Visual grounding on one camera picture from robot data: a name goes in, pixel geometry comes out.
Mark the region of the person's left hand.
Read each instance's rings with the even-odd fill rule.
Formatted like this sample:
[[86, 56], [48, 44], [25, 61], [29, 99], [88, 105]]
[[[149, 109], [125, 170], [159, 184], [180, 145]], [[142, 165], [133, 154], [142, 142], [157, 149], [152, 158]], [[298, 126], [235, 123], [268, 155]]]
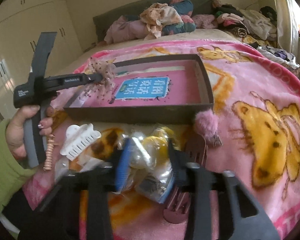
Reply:
[[[35, 131], [41, 136], [48, 136], [52, 132], [53, 119], [52, 116], [55, 113], [55, 109], [49, 106], [45, 110], [45, 118], [40, 120], [37, 124]], [[17, 110], [13, 118], [7, 125], [5, 131], [5, 139], [7, 147], [13, 155], [14, 159], [20, 161], [27, 156], [25, 147], [25, 137], [30, 136], [32, 139], [33, 125], [31, 119], [40, 114], [40, 106], [23, 106]]]

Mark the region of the green sleeve left forearm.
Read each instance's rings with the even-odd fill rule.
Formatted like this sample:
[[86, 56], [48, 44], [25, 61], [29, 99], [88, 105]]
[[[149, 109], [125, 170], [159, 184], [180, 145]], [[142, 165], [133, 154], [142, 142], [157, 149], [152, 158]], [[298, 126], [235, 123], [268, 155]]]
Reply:
[[9, 120], [0, 123], [0, 214], [12, 196], [37, 172], [24, 168], [13, 157], [5, 139]]

